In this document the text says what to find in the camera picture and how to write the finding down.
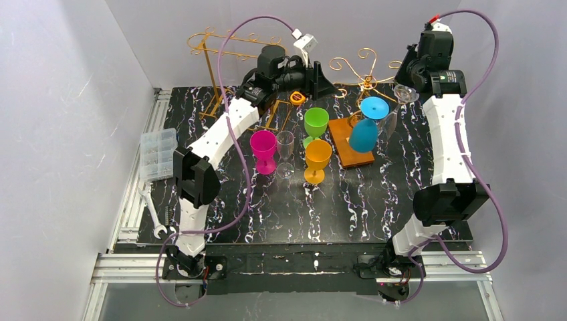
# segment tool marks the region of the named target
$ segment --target gray floor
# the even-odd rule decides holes
[[[173,298],[173,285],[165,288]],[[155,284],[109,284],[101,320],[478,321],[488,318],[476,282],[426,282],[419,296],[400,308],[351,293],[265,292],[208,296],[186,309],[165,302]]]

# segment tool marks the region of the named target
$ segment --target gold metal rack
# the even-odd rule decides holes
[[[376,52],[373,49],[370,48],[362,48],[360,50],[358,50],[358,57],[360,59],[366,59],[368,58],[368,56],[370,55],[370,53],[374,54],[374,61],[372,62],[372,66],[370,67],[370,72],[367,74],[362,74],[360,75],[358,72],[356,72],[354,70],[354,68],[352,67],[352,65],[348,62],[347,59],[343,58],[343,57],[335,57],[333,59],[331,59],[329,61],[329,67],[333,70],[341,70],[342,69],[342,64],[340,63],[340,60],[342,60],[343,62],[345,62],[347,64],[347,66],[350,68],[350,70],[352,71],[353,74],[356,75],[356,77],[358,78],[358,82],[355,83],[351,83],[351,84],[345,84],[345,83],[339,83],[336,82],[334,83],[335,85],[358,85],[358,87],[360,87],[360,94],[358,95],[357,99],[356,99],[356,105],[359,108],[359,110],[355,111],[352,115],[350,115],[348,117],[348,124],[352,127],[352,121],[353,120],[360,120],[360,103],[362,101],[362,99],[364,99],[365,97],[370,97],[370,91],[374,91],[376,92],[378,95],[389,99],[393,102],[398,102],[396,99],[391,98],[390,96],[387,96],[386,94],[383,94],[382,92],[379,92],[376,87],[378,86],[379,83],[382,82],[387,82],[389,80],[394,79],[394,77],[388,77],[385,79],[381,79],[381,80],[376,80],[376,78],[372,75],[372,73],[374,72],[374,67],[376,65],[376,61],[378,60],[378,54],[376,54]],[[388,68],[390,69],[399,69],[401,66],[402,62],[398,61],[398,60],[394,60],[388,63]],[[335,96],[337,98],[345,98],[346,97],[346,90],[345,89],[339,89],[339,91],[341,91],[342,95],[341,96]]]
[[[196,34],[190,36],[187,39],[187,45],[191,48],[191,53],[193,55],[199,55],[199,54],[205,52],[205,60],[207,61],[207,67],[209,69],[209,75],[211,77],[211,82],[213,83],[213,91],[215,93],[215,95],[213,96],[213,99],[209,102],[207,107],[202,112],[199,113],[200,119],[203,119],[205,116],[217,118],[217,116],[216,116],[217,109],[218,109],[219,105],[222,103],[222,100],[223,100],[222,96],[221,96],[221,92],[220,92],[220,87],[218,87],[217,84],[215,83],[215,77],[213,75],[213,69],[211,67],[211,60],[209,58],[209,52],[211,54],[217,54],[217,53],[219,53],[219,50],[218,49],[211,49],[211,48],[207,47],[207,40],[211,39],[211,38],[226,39],[230,32],[231,32],[231,30],[227,31],[226,35],[219,35],[219,34],[215,33],[214,27],[207,27],[205,29],[205,32],[196,33]],[[194,37],[197,37],[197,36],[201,36],[201,41],[199,42],[198,45],[192,45],[191,39],[194,38]],[[261,44],[261,45],[279,45],[280,47],[282,47],[285,50],[285,48],[280,45],[280,43],[281,43],[280,37],[271,37],[270,41],[266,42],[266,41],[260,41],[259,36],[257,34],[250,33],[248,35],[248,39],[240,38],[240,37],[237,37],[236,35],[233,35],[231,37],[231,40],[232,41],[247,42],[247,43],[258,43],[258,44]],[[232,51],[224,51],[222,54],[223,55],[236,56],[241,61],[248,60],[249,58],[258,58],[258,56],[249,55],[249,54],[246,54],[246,53],[232,52]],[[234,94],[234,92],[232,90],[230,90],[229,88],[226,88],[226,91]],[[288,109],[289,109],[288,115],[286,116],[286,119],[284,120],[281,128],[283,128],[286,125],[286,123],[288,122],[288,119],[289,119],[289,117],[292,113],[292,109],[293,109],[292,105],[289,102],[286,102],[284,100],[276,100],[275,104],[271,107],[270,116],[267,119],[266,125],[265,126],[258,126],[258,127],[256,127],[256,129],[279,130],[278,128],[273,128],[270,125],[271,125],[272,118],[275,116],[275,113],[277,111],[277,107],[281,103],[287,104]]]

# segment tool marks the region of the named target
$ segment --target pink goblet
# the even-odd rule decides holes
[[[250,147],[252,153],[258,161],[256,161],[256,170],[263,175],[272,174],[275,171],[275,146],[277,140],[275,135],[268,130],[258,130],[250,138]]]

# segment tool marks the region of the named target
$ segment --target metal frame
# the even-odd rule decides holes
[[[158,130],[163,127],[171,90],[161,90],[155,104],[150,111],[144,132]],[[83,315],[83,320],[99,320],[100,312],[108,284],[111,283],[153,283],[155,282],[155,267],[157,254],[114,254],[117,243],[135,243],[138,228],[142,218],[141,196],[136,192],[142,183],[138,178],[139,150],[131,170],[130,180],[124,193],[120,207],[120,214],[108,244],[108,254],[99,255],[90,286],[90,293]],[[481,251],[454,251],[453,255],[461,263],[472,268],[486,266]],[[470,274],[458,268],[442,251],[423,252],[423,264],[427,272],[426,282],[470,281],[477,282],[479,292],[486,309],[489,320],[503,320],[494,291],[492,289],[492,276],[490,274]],[[397,282],[398,280],[376,279],[378,283]],[[201,280],[161,280],[163,283],[192,284],[201,283]]]

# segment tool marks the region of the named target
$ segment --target wrench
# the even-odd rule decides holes
[[[152,201],[151,191],[152,191],[152,187],[146,184],[144,184],[143,190],[142,189],[138,190],[140,195],[144,197],[144,200],[146,201],[146,206],[148,207],[148,209],[150,210],[150,214],[152,215],[152,221],[154,221],[154,236],[157,239],[161,239],[161,237],[159,237],[159,232],[162,231],[167,234],[167,228],[162,223],[159,222],[158,213],[156,212],[154,201]]]

